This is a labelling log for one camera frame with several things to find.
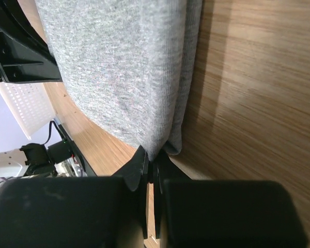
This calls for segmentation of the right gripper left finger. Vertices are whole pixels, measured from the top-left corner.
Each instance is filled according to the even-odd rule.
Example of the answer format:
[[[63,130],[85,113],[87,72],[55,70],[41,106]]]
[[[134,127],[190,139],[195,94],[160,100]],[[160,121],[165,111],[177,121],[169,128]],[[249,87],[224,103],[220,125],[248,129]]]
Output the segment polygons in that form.
[[[0,247],[143,247],[148,155],[101,177],[16,179],[0,189]]]

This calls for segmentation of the grey t shirt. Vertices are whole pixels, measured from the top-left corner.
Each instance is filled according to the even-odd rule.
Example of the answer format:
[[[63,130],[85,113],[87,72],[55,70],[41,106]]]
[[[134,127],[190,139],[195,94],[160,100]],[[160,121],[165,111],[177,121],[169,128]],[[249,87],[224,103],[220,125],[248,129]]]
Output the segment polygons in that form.
[[[36,1],[76,106],[150,160],[182,149],[202,1]]]

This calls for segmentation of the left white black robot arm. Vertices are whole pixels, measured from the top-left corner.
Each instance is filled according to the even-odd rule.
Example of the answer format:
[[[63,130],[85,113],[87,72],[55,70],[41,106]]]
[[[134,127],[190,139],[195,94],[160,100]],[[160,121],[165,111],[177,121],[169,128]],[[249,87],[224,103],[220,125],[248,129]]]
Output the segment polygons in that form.
[[[32,27],[18,1],[0,1],[0,84],[61,82],[48,45]],[[49,148],[30,143],[0,153],[0,178],[50,173],[72,156],[64,139]]]

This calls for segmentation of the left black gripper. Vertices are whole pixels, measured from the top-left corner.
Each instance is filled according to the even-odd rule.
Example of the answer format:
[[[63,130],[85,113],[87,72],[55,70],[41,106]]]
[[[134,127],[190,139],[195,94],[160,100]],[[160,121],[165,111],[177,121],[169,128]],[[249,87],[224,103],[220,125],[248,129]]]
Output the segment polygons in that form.
[[[55,58],[18,1],[0,1],[0,82],[61,81]]]

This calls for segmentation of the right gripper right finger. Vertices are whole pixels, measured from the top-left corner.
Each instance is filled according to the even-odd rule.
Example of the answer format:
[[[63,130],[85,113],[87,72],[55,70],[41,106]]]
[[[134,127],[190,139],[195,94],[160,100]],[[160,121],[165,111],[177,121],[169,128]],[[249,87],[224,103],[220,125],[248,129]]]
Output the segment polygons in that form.
[[[288,191],[278,182],[196,180],[161,151],[153,162],[161,247],[307,247]]]

